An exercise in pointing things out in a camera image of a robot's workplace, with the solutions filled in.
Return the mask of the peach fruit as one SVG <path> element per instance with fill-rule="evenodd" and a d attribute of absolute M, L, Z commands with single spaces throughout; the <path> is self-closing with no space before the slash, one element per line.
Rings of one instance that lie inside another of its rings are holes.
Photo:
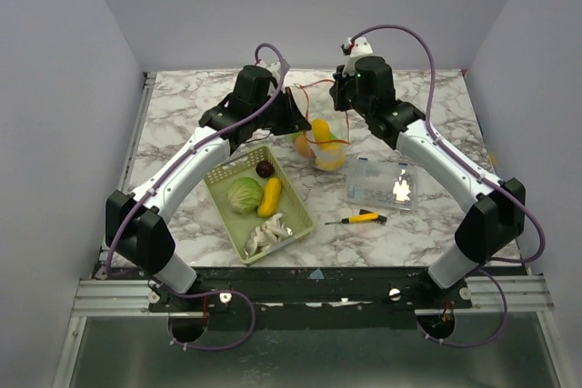
<path fill-rule="evenodd" d="M 313 150 L 311 149 L 310 143 L 307 141 L 303 134 L 300 134 L 294 140 L 294 147 L 296 152 L 307 159 L 313 159 L 315 157 Z"/>

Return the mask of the yellow lemon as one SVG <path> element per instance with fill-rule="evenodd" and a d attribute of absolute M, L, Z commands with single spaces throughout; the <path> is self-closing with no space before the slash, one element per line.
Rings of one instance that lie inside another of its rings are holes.
<path fill-rule="evenodd" d="M 316 144 L 329 141 L 331 130 L 327 121 L 317 118 L 312 121 L 311 126 L 311 134 Z"/>

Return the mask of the clear zip bag orange zipper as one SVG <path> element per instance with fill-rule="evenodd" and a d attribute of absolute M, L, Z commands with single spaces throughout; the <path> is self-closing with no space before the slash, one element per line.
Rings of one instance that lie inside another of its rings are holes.
<path fill-rule="evenodd" d="M 292 91 L 300 97 L 297 104 L 300 112 L 311 129 L 291 134 L 290 141 L 299 155 L 326 172 L 334 172 L 345 163 L 350 146 L 349 117 L 345 112 L 336 112 L 333 102 L 328 100 L 327 91 L 332 83 L 331 79 L 320 79 L 311 84 L 292 85 Z"/>

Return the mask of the orange fruit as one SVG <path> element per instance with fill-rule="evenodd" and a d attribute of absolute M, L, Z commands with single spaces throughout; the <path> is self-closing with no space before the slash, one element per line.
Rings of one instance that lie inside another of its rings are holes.
<path fill-rule="evenodd" d="M 319 144 L 315 155 L 316 167 L 328 172 L 333 172 L 341 167 L 346 158 L 343 145 L 338 143 Z"/>

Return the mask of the yellow squash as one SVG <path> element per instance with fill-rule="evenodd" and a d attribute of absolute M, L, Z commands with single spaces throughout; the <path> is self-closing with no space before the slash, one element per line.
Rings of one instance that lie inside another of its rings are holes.
<path fill-rule="evenodd" d="M 257 208 L 257 216 L 260 218 L 271 217 L 276 212 L 281 193 L 281 180 L 277 177 L 270 178 L 265 184 L 263 199 Z"/>

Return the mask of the green cabbage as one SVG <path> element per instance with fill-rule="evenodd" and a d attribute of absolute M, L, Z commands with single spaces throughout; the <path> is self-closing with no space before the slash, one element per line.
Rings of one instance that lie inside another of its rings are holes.
<path fill-rule="evenodd" d="M 262 202 L 263 187 L 251 177 L 235 179 L 226 191 L 227 201 L 238 214 L 254 211 Z"/>

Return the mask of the green perforated plastic basket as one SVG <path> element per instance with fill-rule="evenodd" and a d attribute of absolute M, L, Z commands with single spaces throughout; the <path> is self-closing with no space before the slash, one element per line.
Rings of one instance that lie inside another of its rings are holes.
<path fill-rule="evenodd" d="M 261 217 L 253 209 L 238 213 L 227 193 L 240 179 L 251 179 L 261 186 L 266 178 L 256 173 L 256 166 L 267 161 L 274 167 L 273 177 L 280 182 L 277 205 L 269 216 Z M 314 219 L 278 162 L 266 145 L 216 166 L 204 179 L 207 191 L 225 226 L 240 261 L 253 264 L 283 247 L 305 239 L 315 228 Z"/>

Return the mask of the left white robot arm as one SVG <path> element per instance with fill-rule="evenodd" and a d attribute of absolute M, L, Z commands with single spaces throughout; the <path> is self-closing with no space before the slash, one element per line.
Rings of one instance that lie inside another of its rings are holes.
<path fill-rule="evenodd" d="M 217 165 L 257 130 L 273 135 L 306 131 L 310 124 L 284 86 L 287 62 L 246 65 L 218 105 L 206 110 L 189 140 L 154 176 L 131 193 L 119 190 L 105 202 L 105 243 L 171 289 L 183 311 L 202 297 L 196 272 L 177 253 L 167 227 L 178 206 Z"/>

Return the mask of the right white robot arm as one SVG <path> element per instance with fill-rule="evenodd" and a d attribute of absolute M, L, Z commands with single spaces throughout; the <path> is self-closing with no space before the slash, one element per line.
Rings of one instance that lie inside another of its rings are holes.
<path fill-rule="evenodd" d="M 428 267 L 427 280 L 417 288 L 420 301 L 437 308 L 449 300 L 454 284 L 523 233 L 525 187 L 516 178 L 499 179 L 448 141 L 433 138 L 425 114 L 396 97 L 392 68 L 383 57 L 340 65 L 333 80 L 335 109 L 359 114 L 373 136 L 425 169 L 465 214 L 454 244 Z"/>

